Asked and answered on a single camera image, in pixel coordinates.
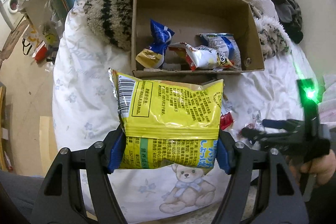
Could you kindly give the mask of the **right hand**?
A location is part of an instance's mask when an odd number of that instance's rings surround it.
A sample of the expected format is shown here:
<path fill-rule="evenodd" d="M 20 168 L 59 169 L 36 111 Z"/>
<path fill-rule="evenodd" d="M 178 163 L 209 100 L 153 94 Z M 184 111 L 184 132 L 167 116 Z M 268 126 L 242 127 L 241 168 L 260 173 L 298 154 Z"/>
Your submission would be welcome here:
<path fill-rule="evenodd" d="M 299 181 L 304 173 L 313 174 L 316 177 L 316 186 L 325 185 L 335 173 L 335 153 L 331 149 L 328 155 L 313 159 L 302 165 L 294 165 L 294 161 L 288 158 L 288 165 L 298 185 L 300 185 Z"/>

